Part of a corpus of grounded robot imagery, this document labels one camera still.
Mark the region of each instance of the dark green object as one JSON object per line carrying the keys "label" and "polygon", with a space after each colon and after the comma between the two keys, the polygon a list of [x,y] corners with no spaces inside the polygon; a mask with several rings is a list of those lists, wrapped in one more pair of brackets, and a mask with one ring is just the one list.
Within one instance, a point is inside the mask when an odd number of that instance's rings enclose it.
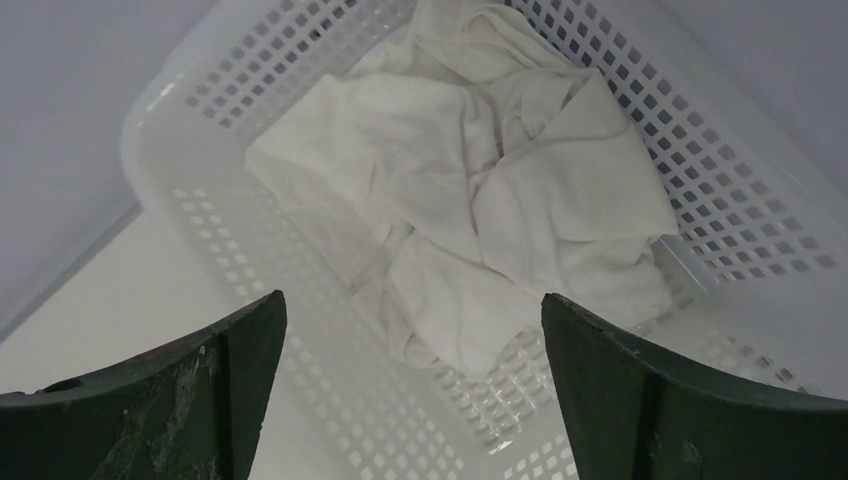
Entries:
{"label": "dark green object", "polygon": [[542,326],[580,480],[848,479],[848,402],[720,372],[556,295]]}
{"label": "dark green object", "polygon": [[117,365],[0,395],[0,479],[247,479],[285,331],[274,292]]}

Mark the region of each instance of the white cloth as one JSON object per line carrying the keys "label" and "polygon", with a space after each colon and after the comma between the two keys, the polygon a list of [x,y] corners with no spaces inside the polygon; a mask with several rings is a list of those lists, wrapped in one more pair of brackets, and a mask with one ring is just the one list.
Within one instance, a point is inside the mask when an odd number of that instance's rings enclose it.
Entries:
{"label": "white cloth", "polygon": [[670,305],[649,245],[677,224],[634,127],[508,7],[419,1],[247,165],[415,366],[485,375],[547,292],[623,327]]}

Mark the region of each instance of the white floor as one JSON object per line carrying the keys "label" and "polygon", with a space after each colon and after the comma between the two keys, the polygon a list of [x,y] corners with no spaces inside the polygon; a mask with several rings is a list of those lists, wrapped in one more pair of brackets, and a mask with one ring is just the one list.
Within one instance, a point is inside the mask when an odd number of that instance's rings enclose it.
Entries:
{"label": "white floor", "polygon": [[[203,285],[142,214],[0,344],[0,392],[112,365],[229,313]],[[340,478],[329,464],[291,393],[275,388],[251,479]]]}

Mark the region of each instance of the white plastic laundry basket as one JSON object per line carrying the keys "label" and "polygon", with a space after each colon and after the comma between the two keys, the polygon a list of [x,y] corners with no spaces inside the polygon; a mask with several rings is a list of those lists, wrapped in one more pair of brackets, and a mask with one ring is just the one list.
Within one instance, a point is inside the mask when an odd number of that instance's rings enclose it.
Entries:
{"label": "white plastic laundry basket", "polygon": [[[508,3],[604,72],[677,211],[682,236],[656,248],[675,308],[641,333],[743,377],[848,397],[844,197],[653,0]],[[538,334],[517,338],[485,382],[390,360],[243,166],[322,74],[343,73],[413,7],[225,0],[131,111],[127,175],[227,307],[285,292],[278,379],[345,478],[575,478]]]}

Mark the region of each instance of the white towel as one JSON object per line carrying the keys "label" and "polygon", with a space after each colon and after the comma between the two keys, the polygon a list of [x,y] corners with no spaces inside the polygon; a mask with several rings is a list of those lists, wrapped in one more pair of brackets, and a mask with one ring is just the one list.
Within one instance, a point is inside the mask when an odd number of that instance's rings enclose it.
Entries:
{"label": "white towel", "polygon": [[677,224],[634,127],[504,6],[419,1],[247,165],[414,366],[485,375],[547,292],[623,327],[670,305],[649,246]]}

